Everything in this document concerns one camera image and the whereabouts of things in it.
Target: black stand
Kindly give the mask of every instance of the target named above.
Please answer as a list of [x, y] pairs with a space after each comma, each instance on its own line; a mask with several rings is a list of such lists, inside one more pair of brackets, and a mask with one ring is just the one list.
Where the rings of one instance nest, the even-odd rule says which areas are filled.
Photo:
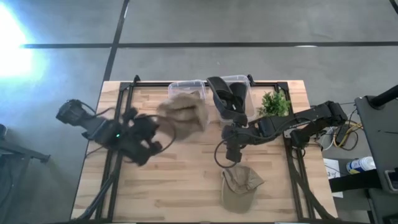
[[379, 175], [375, 169], [360, 172], [358, 174], [333, 178], [329, 180], [329, 184], [332, 192], [370, 188], [381, 189]]
[[31, 158], [38, 159], [41, 162], [47, 162], [50, 159], [50, 155], [45, 155], [45, 154], [30, 150], [30, 149], [26, 149], [24, 147], [18, 146], [17, 144], [7, 142], [4, 139], [0, 139], [0, 149], [3, 151], [6, 151], [6, 152], [14, 153], [14, 154], [27, 155]]

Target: tan cloth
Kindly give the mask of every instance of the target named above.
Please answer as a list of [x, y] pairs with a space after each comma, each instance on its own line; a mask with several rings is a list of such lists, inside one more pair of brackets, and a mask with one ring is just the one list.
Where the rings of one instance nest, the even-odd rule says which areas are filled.
[[[198, 91], [175, 95], [161, 103], [157, 112], [175, 126], [177, 140], [185, 139], [194, 132], [204, 131], [208, 122], [205, 101], [200, 98]], [[173, 129], [168, 121], [159, 120], [159, 131], [173, 136]]]
[[258, 186], [264, 183], [250, 167], [236, 165], [222, 172], [221, 204], [230, 212], [249, 211]]

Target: white paper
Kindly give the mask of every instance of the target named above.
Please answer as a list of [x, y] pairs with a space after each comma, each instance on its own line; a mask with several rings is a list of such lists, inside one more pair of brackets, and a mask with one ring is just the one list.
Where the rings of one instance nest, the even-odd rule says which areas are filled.
[[[326, 173], [328, 174], [329, 179], [340, 177], [340, 169], [338, 167], [337, 160], [323, 159], [323, 162], [325, 163]], [[332, 193], [332, 195], [334, 197], [343, 198], [342, 192], [335, 192], [335, 193]]]

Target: plastic container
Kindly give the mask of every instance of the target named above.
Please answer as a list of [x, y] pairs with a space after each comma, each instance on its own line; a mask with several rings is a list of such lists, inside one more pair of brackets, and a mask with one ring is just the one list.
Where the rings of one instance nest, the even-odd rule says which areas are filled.
[[[247, 76], [245, 75], [231, 75], [231, 76], [227, 76], [227, 77], [221, 77], [227, 85], [230, 85], [232, 83], [236, 83], [236, 82], [242, 82], [246, 85], [247, 87], [247, 93], [246, 93], [246, 99], [244, 101], [245, 104], [245, 114], [248, 117], [248, 121], [253, 121], [257, 118], [257, 114], [256, 114], [256, 109], [254, 107], [254, 103], [252, 100], [252, 96], [251, 96], [251, 89], [250, 89], [250, 82]], [[232, 123], [232, 119], [230, 120], [225, 120], [223, 118], [221, 118], [220, 113], [217, 113], [220, 121], [222, 123]]]
[[368, 156], [362, 159], [356, 159], [347, 163], [347, 171], [350, 174], [357, 174], [360, 172], [373, 170], [376, 166], [374, 165], [373, 157]]
[[169, 98], [179, 93], [193, 93], [199, 91], [200, 98], [206, 99], [205, 82], [202, 80], [190, 80], [175, 82], [169, 85]]

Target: clear plastic bin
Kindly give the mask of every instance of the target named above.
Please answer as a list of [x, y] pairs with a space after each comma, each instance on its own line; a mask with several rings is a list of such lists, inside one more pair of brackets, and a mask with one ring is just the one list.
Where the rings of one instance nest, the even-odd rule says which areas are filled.
[[[246, 93], [246, 99], [244, 101], [245, 103], [245, 114], [248, 117], [248, 121], [253, 121], [257, 118], [257, 114], [256, 114], [256, 109], [254, 107], [254, 103], [251, 97], [251, 89], [250, 89], [250, 82], [247, 76], [245, 75], [231, 75], [231, 76], [227, 76], [227, 77], [220, 77], [222, 78], [227, 85], [230, 85], [232, 83], [236, 83], [236, 82], [242, 82], [244, 83], [247, 88], [248, 88], [248, 92]], [[225, 120], [223, 118], [221, 118], [220, 113], [217, 113], [218, 117], [220, 119], [220, 121], [222, 123], [232, 123], [232, 120]]]
[[169, 98], [179, 93], [193, 93], [199, 91], [200, 98], [206, 99], [205, 82], [202, 80], [190, 80], [175, 82], [169, 85]]

